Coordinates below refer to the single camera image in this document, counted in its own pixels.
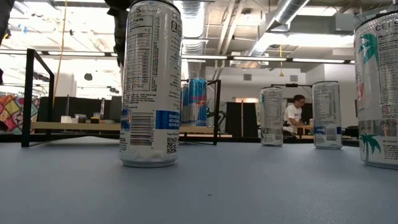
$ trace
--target celsius can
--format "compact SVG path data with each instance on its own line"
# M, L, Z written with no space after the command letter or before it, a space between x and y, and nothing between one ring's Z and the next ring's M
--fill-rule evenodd
M261 144L281 146L283 140L282 89L265 87L260 92Z
M181 91L180 12L164 0L138 0L127 19L119 158L125 166L177 160Z
M206 89L207 81L204 78L192 78L188 83L189 109L186 120L187 126L206 126L207 105Z
M398 11L364 22L354 46L361 159L398 169Z
M188 91L188 83L182 85L181 90L181 125L184 126L187 123L188 119L188 106L189 106L189 91Z
M312 85L314 145L317 149L341 149L340 89L338 82Z

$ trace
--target blue-gray table surface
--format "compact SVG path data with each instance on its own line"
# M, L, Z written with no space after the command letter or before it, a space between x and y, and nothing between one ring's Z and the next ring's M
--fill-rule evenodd
M174 166L128 168L118 142L0 143L0 223L398 223L398 171L359 149L181 144Z

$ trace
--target wooden shelf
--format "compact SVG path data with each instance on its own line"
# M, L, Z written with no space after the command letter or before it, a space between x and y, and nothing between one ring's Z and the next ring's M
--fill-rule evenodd
M120 131L120 124L80 124L80 123L57 123L57 122L31 122L30 126L32 129ZM180 133L213 134L213 128L181 127Z

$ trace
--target colorful artwork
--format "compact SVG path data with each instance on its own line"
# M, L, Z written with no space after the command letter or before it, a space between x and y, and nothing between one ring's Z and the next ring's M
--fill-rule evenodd
M32 99L31 121L36 121L39 111L38 98ZM8 131L16 134L22 134L22 120L24 114L24 98L18 96L0 97L0 121L4 122Z

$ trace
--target man in white shirt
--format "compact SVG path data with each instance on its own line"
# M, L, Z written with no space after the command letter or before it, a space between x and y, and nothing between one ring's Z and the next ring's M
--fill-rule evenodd
M303 95L295 95L293 101L294 103L285 109L284 130L297 133L297 126L304 125L303 121L301 121L301 107L305 104L305 97Z

